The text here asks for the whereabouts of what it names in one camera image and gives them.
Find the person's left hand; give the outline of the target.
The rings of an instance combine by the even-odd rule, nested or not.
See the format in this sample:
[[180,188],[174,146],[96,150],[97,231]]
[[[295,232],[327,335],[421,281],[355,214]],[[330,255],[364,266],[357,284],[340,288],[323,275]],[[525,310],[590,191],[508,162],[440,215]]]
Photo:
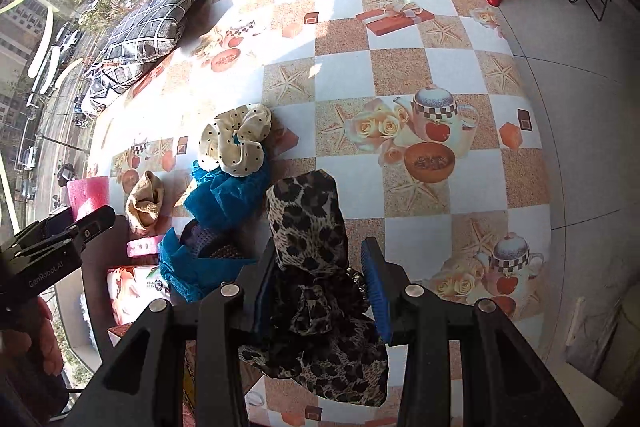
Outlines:
[[2,329],[1,367],[4,369],[14,359],[27,353],[32,343],[37,341],[42,356],[43,372],[50,376],[58,376],[62,372],[64,361],[52,326],[52,312],[41,297],[36,299],[36,303],[39,329],[34,335],[14,329]]

